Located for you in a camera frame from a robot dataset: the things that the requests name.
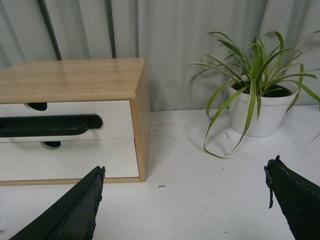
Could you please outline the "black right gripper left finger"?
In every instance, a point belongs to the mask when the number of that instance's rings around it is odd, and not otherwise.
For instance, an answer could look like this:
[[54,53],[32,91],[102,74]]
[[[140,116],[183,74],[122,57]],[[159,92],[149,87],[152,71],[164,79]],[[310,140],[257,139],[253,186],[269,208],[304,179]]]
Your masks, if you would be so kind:
[[105,167],[97,166],[12,240],[91,240],[102,200]]

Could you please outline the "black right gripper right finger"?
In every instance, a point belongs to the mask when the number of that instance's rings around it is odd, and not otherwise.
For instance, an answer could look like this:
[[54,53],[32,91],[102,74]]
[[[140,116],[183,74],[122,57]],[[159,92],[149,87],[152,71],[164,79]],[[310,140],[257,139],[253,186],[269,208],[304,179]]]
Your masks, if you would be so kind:
[[320,238],[320,187],[289,169],[277,156],[264,166],[269,188],[269,207],[273,196],[296,240]]

